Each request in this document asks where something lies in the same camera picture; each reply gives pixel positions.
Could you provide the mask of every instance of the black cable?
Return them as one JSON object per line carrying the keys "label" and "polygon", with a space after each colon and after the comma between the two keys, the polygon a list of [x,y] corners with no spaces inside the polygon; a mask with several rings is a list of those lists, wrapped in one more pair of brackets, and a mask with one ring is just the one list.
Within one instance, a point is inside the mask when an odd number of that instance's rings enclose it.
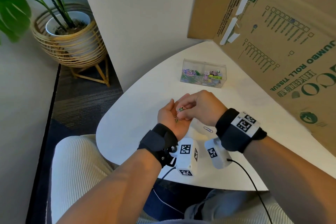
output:
{"label": "black cable", "polygon": [[252,182],[252,184],[253,184],[253,186],[254,186],[254,188],[255,188],[255,191],[257,192],[257,195],[258,195],[258,197],[259,197],[259,199],[260,199],[260,201],[261,201],[261,203],[262,203],[262,205],[263,205],[264,208],[265,208],[265,211],[266,211],[266,213],[267,213],[267,215],[268,215],[269,221],[271,222],[271,224],[273,224],[272,219],[271,219],[271,216],[270,216],[270,214],[268,213],[267,208],[266,208],[266,206],[265,206],[263,200],[261,199],[261,196],[260,196],[260,194],[259,194],[259,191],[257,190],[257,187],[255,186],[255,184],[254,184],[254,182],[253,182],[251,176],[249,175],[249,173],[248,173],[248,172],[245,170],[245,168],[243,168],[243,166],[242,166],[241,164],[239,164],[237,161],[234,161],[234,160],[232,160],[232,159],[230,159],[230,158],[227,158],[226,160],[227,160],[227,161],[230,161],[230,162],[234,162],[234,163],[236,163],[238,166],[240,166],[240,167],[245,171],[245,173],[247,174],[247,176],[250,178],[250,180],[251,180],[251,182]]}
{"label": "black cable", "polygon": [[173,167],[172,169],[170,169],[168,172],[166,172],[166,174],[161,178],[162,180],[170,173],[170,171],[176,169],[176,167]]}

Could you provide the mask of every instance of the white table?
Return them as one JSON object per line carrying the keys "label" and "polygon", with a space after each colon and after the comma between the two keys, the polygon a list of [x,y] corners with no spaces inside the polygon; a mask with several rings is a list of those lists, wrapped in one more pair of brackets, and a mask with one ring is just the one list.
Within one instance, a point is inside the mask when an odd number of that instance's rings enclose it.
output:
{"label": "white table", "polygon": [[[224,86],[217,89],[180,82],[184,58],[226,65],[227,81]],[[203,42],[175,54],[133,84],[100,121],[96,133],[99,151],[109,161],[120,165],[155,126],[161,107],[171,98],[177,100],[186,93],[200,90],[211,91],[228,108],[246,111],[261,122],[269,136],[336,178],[336,158],[213,42]],[[205,131],[195,119],[191,126],[199,132]],[[259,190],[267,190],[242,154],[230,154],[232,159],[245,167]],[[159,177],[169,169],[164,167]],[[199,169],[195,177],[182,176],[173,170],[165,179],[210,188],[254,190],[249,178],[237,164],[231,163],[229,167],[217,170],[205,149],[199,153]]]}

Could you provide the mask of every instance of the green leaf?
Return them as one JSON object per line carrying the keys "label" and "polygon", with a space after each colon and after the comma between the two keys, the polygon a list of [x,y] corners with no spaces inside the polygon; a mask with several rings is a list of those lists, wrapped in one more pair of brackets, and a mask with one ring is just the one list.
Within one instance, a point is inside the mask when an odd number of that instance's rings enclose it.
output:
{"label": "green leaf", "polygon": [[19,37],[17,35],[15,35],[15,33],[13,31],[11,31],[10,29],[8,29],[6,27],[6,25],[3,23],[2,20],[0,20],[0,31],[4,32],[5,35],[8,37],[8,39],[12,43],[15,43],[15,42],[19,41]]}
{"label": "green leaf", "polygon": [[9,0],[0,7],[0,15],[7,28],[22,35],[30,26],[31,10],[26,0]]}

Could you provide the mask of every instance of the cardboard box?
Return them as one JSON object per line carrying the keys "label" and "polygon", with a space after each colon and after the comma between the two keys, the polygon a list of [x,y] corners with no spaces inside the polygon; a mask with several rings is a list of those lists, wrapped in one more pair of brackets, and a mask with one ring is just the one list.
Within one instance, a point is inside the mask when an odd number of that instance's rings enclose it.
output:
{"label": "cardboard box", "polygon": [[334,0],[195,0],[188,37],[213,39],[336,156]]}

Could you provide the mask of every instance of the hand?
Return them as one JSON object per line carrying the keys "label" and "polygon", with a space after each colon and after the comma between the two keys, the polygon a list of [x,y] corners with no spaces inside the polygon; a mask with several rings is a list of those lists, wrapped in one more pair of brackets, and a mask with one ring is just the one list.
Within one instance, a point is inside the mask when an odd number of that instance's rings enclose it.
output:
{"label": "hand", "polygon": [[177,108],[185,107],[177,114],[181,119],[196,118],[207,126],[216,126],[217,121],[227,111],[225,105],[211,92],[201,90],[179,101]]}
{"label": "hand", "polygon": [[174,103],[174,99],[163,108],[159,110],[157,114],[157,122],[168,127],[176,136],[177,140],[180,141],[188,132],[191,120],[176,120],[174,119],[177,115],[176,107],[179,105],[179,101],[189,97],[190,94],[185,94],[182,98]]}

